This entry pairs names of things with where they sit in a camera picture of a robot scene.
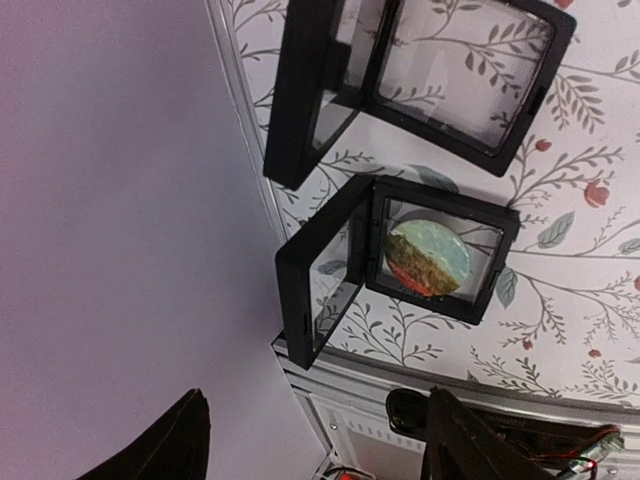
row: open display case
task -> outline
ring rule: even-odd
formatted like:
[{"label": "open display case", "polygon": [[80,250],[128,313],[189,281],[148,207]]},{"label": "open display case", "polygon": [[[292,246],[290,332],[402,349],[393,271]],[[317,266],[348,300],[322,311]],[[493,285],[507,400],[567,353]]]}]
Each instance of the open display case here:
[{"label": "open display case", "polygon": [[505,207],[354,176],[276,255],[289,358],[309,368],[363,285],[479,324],[519,227]]},{"label": "open display case", "polygon": [[291,0],[264,173],[297,189],[364,112],[503,175],[575,26],[539,0]]}]

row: red flower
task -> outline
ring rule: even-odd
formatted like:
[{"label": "red flower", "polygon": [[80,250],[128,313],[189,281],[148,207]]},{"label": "red flower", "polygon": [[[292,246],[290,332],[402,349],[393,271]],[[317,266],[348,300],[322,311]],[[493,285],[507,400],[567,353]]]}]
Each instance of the red flower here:
[{"label": "red flower", "polygon": [[573,3],[573,0],[555,0],[556,5],[558,5],[563,10],[569,8],[569,6]]},{"label": "red flower", "polygon": [[587,184],[587,188],[584,189],[584,199],[587,204],[593,208],[599,208],[606,205],[609,199],[609,189],[607,187],[599,187],[600,179],[596,179],[593,182]]},{"label": "red flower", "polygon": [[538,150],[539,152],[546,152],[550,148],[551,148],[551,142],[545,139],[538,140],[536,142],[536,150]]}]

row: leaf pattern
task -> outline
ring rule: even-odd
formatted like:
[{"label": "leaf pattern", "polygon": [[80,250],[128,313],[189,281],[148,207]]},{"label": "leaf pattern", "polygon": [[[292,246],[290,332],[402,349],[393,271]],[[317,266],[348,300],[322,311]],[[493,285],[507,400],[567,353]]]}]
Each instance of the leaf pattern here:
[{"label": "leaf pattern", "polygon": [[505,267],[496,282],[496,294],[504,308],[507,308],[513,302],[516,296],[517,284],[518,275],[509,267]]},{"label": "leaf pattern", "polygon": [[439,188],[441,190],[447,190],[449,192],[458,193],[460,189],[455,184],[453,180],[451,180],[446,175],[442,173],[436,172],[432,168],[429,168],[425,165],[408,165],[412,169],[414,169],[418,173],[418,177],[420,181],[425,185],[430,187]]},{"label": "leaf pattern", "polygon": [[[228,1],[228,24],[236,28],[265,139],[286,0]],[[544,46],[544,28],[528,20],[498,21],[479,2],[427,1],[439,22],[436,28],[420,38],[397,35],[394,46],[430,42],[452,53],[469,85],[482,82],[505,100],[522,92],[511,87],[522,82],[509,61],[534,64]],[[640,145],[640,42],[624,35],[635,28],[629,13],[640,11],[640,1],[614,0],[581,10],[570,4],[563,3],[578,17],[577,35],[503,179],[428,142],[408,140],[393,128],[381,130],[361,115],[298,191],[274,186],[290,235],[357,172],[406,170],[414,180],[520,211],[522,230],[496,284],[498,301],[480,326],[363,289],[329,340],[334,348],[521,393],[640,408],[638,387],[634,390],[640,364],[634,354],[640,348],[640,215],[635,208],[640,193],[634,169]],[[490,21],[475,22],[483,16]],[[476,26],[473,35],[456,36],[469,21]],[[594,21],[599,29],[584,28]],[[607,48],[593,50],[603,39]],[[407,108],[435,111],[454,96],[442,79],[429,81],[424,87],[398,84],[384,94]],[[488,119],[502,134],[512,113],[496,106]],[[571,212],[571,222],[560,222]]]},{"label": "leaf pattern", "polygon": [[539,248],[553,248],[564,242],[567,233],[573,225],[575,212],[565,213],[558,217],[549,228],[546,228],[538,235]]}]

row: black object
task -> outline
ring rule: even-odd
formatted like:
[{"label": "black object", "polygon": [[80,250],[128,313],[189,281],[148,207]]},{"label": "black object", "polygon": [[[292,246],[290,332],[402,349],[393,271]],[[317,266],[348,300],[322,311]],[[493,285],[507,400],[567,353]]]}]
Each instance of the black object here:
[{"label": "black object", "polygon": [[[403,208],[409,213],[396,218]],[[472,289],[423,296],[404,287],[386,268],[388,232],[415,216],[489,232],[493,245],[483,245],[477,253]],[[355,175],[276,254],[289,359],[309,368],[365,284],[479,324],[519,227],[518,212],[506,207],[390,176]]]},{"label": "black object", "polygon": [[[540,0],[489,2],[519,12],[525,19],[535,19],[543,25],[540,31],[545,32],[544,45],[532,47],[539,58],[534,60],[537,63],[527,79],[527,88],[514,93],[519,102],[510,112],[512,118],[505,119],[504,135],[494,142],[465,131],[446,115],[438,118],[421,113],[399,102],[397,95],[383,94],[381,87],[395,34],[408,1],[362,2],[357,12],[360,27],[347,35],[349,38],[342,38],[340,23],[345,0],[290,0],[273,97],[265,176],[297,189],[360,112],[422,137],[494,175],[505,173],[551,86],[575,30],[575,19]],[[466,55],[471,53],[464,51],[460,63],[465,62]],[[497,78],[491,79],[492,85]],[[476,81],[484,85],[487,80],[480,76]]]},{"label": "black object", "polygon": [[[394,390],[387,396],[386,407],[395,433],[427,442],[420,477],[424,480],[565,478],[562,474],[554,477],[541,467],[560,470],[574,458],[593,463],[562,452],[579,450],[609,428],[567,426],[469,409],[439,388],[432,389],[429,398],[409,389]],[[593,463],[592,478],[595,472]]]},{"label": "black object", "polygon": [[133,443],[79,480],[205,480],[209,406],[189,390]]},{"label": "black object", "polygon": [[[407,388],[392,390],[386,399],[386,410],[391,430],[419,441],[427,438],[430,400],[420,392]],[[470,408],[497,438],[515,449],[520,455],[539,466],[552,470],[567,469],[594,438],[612,429],[612,426],[585,427],[564,425],[530,418]]]}]

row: electrical wire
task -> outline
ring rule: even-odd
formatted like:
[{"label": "electrical wire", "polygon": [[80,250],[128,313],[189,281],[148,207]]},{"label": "electrical wire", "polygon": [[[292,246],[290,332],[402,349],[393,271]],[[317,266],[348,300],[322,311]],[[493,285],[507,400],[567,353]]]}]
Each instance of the electrical wire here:
[{"label": "electrical wire", "polygon": [[[587,464],[586,471],[590,473],[589,480],[596,480],[598,478],[598,462],[596,462],[592,458],[581,457],[580,455],[573,455],[571,453],[566,453],[566,454],[540,455],[538,457],[535,457],[534,461],[544,461],[544,460],[550,460],[550,459],[580,460],[581,462],[586,462]],[[560,473],[558,473],[556,477],[562,478],[562,479],[571,478],[571,476],[575,474],[576,472],[574,472],[570,468],[566,468],[562,470]]]},{"label": "electrical wire", "polygon": [[324,472],[322,474],[322,476],[323,477],[329,477],[330,475],[333,475],[335,473],[355,473],[356,475],[364,475],[367,478],[374,478],[374,477],[371,476],[371,474],[369,474],[367,472],[363,472],[362,470],[358,470],[357,468],[352,468],[352,467],[334,467],[334,468],[330,468],[329,470]]}]

